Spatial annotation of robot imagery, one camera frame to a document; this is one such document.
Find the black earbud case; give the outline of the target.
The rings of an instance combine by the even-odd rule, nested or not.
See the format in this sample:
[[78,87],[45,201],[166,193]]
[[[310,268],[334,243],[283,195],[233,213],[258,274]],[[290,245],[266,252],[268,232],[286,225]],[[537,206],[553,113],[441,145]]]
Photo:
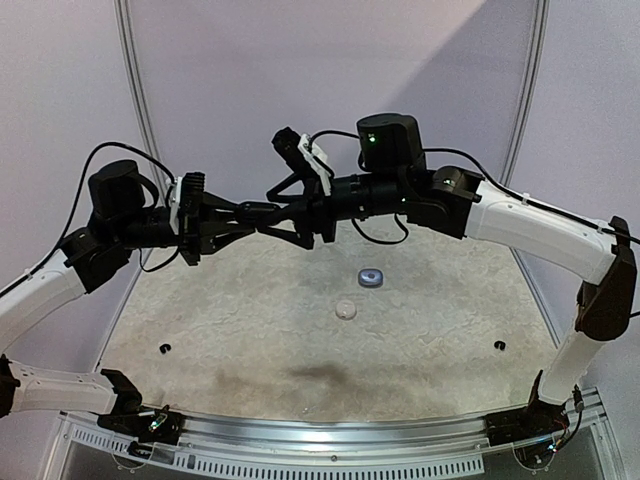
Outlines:
[[237,206],[236,217],[242,222],[256,222],[280,209],[279,205],[270,202],[245,201]]

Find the purple earbud charging case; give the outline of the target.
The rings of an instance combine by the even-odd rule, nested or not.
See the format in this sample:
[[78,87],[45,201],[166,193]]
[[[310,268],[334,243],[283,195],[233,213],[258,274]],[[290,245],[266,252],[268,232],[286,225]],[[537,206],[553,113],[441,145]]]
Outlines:
[[362,269],[358,272],[357,280],[363,288],[379,288],[384,284],[384,274],[375,268]]

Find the pink earbud charging case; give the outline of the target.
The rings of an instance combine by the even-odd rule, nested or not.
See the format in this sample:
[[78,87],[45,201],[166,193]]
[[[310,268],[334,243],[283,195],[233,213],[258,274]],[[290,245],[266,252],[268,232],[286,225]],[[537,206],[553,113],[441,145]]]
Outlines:
[[357,307],[351,300],[339,300],[335,305],[335,315],[341,320],[352,320],[357,315]]

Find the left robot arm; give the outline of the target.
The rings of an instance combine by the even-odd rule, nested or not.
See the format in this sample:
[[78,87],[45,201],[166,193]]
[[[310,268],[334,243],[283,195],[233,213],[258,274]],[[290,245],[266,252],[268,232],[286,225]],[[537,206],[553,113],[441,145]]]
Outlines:
[[[82,172],[92,211],[86,226],[65,227],[42,260],[1,292],[1,348],[61,307],[93,293],[128,265],[136,250],[171,248],[190,265],[255,231],[253,211],[204,190],[198,172],[170,176],[171,194],[133,159]],[[142,396],[118,370],[78,374],[1,359],[1,414],[70,410],[107,414],[128,434],[148,426]]]

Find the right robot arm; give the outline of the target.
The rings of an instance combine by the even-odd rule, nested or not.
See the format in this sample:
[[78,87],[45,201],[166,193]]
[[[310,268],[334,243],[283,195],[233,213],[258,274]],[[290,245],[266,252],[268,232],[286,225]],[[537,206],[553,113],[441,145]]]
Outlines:
[[276,209],[258,221],[258,230],[278,235],[279,224],[290,221],[282,238],[311,248],[315,235],[333,241],[339,221],[396,214],[452,238],[524,251],[577,275],[582,284],[574,325],[517,415],[524,435],[539,435],[600,349],[629,325],[638,271],[626,222],[589,220],[513,192],[481,166],[431,170],[410,115],[362,118],[355,137],[360,173],[335,177],[314,136],[280,130],[273,146],[290,168],[290,181],[304,188],[299,195],[288,193],[287,182],[271,189],[267,197]]

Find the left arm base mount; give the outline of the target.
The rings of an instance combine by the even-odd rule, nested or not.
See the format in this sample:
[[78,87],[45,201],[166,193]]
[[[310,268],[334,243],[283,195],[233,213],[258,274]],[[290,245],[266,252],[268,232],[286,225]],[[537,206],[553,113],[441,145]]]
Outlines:
[[144,406],[141,393],[119,370],[102,369],[100,374],[111,383],[116,399],[107,414],[98,416],[99,427],[134,437],[140,443],[178,444],[186,421],[183,414],[168,405]]

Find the aluminium front rail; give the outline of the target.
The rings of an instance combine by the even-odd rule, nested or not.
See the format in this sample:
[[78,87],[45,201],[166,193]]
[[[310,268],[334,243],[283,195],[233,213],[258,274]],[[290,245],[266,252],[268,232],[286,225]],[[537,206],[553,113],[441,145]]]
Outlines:
[[485,416],[307,423],[191,414],[176,445],[136,442],[64,414],[47,479],[619,479],[595,390],[570,428],[490,442]]

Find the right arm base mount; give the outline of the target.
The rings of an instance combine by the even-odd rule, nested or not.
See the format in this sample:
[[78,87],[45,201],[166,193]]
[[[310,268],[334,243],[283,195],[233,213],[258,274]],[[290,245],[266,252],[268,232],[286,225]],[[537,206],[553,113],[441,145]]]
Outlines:
[[562,431],[562,436],[557,443],[558,448],[561,448],[579,431],[584,408],[579,387],[574,386],[574,399],[578,401],[578,419],[574,429],[570,430],[571,423],[566,403],[556,405],[541,399],[538,390],[542,376],[543,371],[540,370],[524,407],[502,410],[483,416],[485,435],[491,446],[523,441]]

